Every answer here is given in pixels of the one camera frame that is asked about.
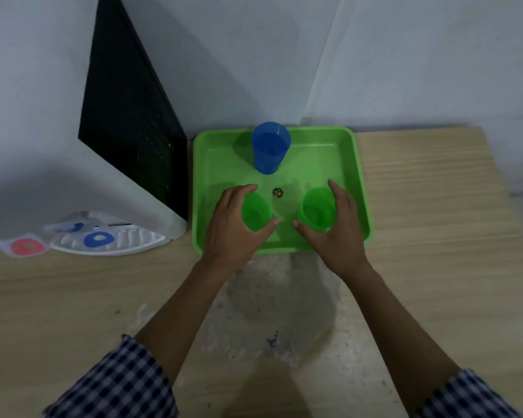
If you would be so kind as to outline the checkered shirt sleeve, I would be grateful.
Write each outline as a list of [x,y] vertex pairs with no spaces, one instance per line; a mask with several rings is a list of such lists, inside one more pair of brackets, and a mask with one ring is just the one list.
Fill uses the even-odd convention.
[[162,366],[133,337],[83,375],[42,418],[179,418],[172,385]]
[[522,418],[472,370],[462,370],[424,401],[412,418]]

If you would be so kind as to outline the checkered right shirt sleeve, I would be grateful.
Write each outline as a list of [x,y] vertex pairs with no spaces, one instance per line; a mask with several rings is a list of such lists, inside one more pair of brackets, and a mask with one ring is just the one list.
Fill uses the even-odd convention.
[[424,401],[412,418],[522,418],[472,370],[462,370]]

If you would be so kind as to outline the person's right hand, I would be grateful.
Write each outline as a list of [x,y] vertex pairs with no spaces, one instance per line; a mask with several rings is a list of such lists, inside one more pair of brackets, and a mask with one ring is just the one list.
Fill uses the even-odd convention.
[[332,179],[328,185],[335,197],[335,223],[326,233],[321,233],[320,246],[312,248],[334,274],[348,282],[361,275],[369,267],[369,261],[354,199]]

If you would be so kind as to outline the blue plastic cup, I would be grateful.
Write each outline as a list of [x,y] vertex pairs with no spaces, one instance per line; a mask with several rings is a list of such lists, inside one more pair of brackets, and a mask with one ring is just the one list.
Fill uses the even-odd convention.
[[274,174],[291,142],[291,135],[285,126],[272,121],[258,125],[251,135],[256,170],[264,175]]

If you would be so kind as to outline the person's left forearm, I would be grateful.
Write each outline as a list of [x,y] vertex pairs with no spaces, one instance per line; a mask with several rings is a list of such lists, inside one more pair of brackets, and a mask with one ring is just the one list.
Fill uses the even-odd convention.
[[241,270],[245,259],[200,259],[188,277],[135,335],[161,366],[170,383],[177,379],[195,337],[226,281]]

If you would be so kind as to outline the white water dispenser black panel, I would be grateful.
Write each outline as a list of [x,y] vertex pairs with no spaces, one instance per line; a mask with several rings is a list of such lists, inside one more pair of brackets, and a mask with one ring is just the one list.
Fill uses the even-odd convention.
[[175,239],[187,140],[122,0],[0,0],[0,239],[100,212]]

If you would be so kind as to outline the person's right forearm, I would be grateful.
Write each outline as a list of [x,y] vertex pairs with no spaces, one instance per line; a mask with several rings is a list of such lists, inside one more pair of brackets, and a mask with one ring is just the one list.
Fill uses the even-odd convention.
[[412,416],[460,367],[420,326],[366,259],[334,267],[374,337],[400,400]]

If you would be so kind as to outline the checkered left shirt sleeve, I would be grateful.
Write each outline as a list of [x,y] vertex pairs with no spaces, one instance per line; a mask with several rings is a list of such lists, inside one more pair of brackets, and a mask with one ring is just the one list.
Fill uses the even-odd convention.
[[172,385],[162,366],[133,337],[83,375],[42,418],[179,418]]

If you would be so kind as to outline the green plastic tray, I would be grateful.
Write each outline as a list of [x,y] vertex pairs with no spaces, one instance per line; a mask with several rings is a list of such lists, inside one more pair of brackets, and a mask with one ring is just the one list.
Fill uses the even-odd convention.
[[[363,170],[354,133],[341,126],[287,127],[292,144],[278,170],[271,175],[254,167],[253,129],[210,130],[199,133],[193,144],[193,207],[191,240],[203,251],[207,226],[222,192],[236,185],[256,184],[257,193],[280,224],[258,254],[299,253],[311,247],[293,228],[302,198],[310,189],[329,187],[333,179],[354,198],[364,241],[374,233]],[[274,188],[283,189],[280,198]]]

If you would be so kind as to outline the white ribbed drip tray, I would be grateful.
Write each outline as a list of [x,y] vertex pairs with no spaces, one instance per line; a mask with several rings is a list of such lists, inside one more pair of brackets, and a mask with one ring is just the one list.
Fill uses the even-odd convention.
[[[44,229],[48,234],[49,247],[74,255],[112,257],[140,253],[170,242],[170,238],[159,233],[101,212],[76,212],[63,218],[58,223],[82,219],[89,223],[89,229],[81,233],[54,233],[51,231],[51,224],[46,225]],[[95,230],[111,232],[117,240],[110,245],[99,248],[84,247],[84,235]]]

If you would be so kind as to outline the small green plastic cup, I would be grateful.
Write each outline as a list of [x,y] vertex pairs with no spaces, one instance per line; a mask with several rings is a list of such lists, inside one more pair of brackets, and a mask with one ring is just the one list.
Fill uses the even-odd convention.
[[257,192],[247,194],[244,196],[242,217],[248,229],[258,232],[271,219],[269,203]]

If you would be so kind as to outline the person's left hand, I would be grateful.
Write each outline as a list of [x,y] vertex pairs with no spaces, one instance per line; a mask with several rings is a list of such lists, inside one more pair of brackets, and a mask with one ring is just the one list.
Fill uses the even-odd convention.
[[206,271],[224,281],[243,268],[265,243],[253,240],[254,232],[242,217],[244,196],[257,189],[256,184],[225,189],[207,228],[200,262]]

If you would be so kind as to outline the large green plastic cup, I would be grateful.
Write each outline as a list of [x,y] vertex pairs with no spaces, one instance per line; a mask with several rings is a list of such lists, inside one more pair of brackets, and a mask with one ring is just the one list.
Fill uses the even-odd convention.
[[297,220],[314,231],[325,233],[335,223],[336,203],[329,187],[317,187],[306,192],[297,213]]

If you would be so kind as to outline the blue dispenser tap lever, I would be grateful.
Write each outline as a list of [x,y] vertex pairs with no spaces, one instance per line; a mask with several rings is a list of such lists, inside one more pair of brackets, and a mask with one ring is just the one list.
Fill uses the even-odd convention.
[[51,225],[51,231],[54,233],[81,233],[87,231],[88,229],[89,223],[83,219]]

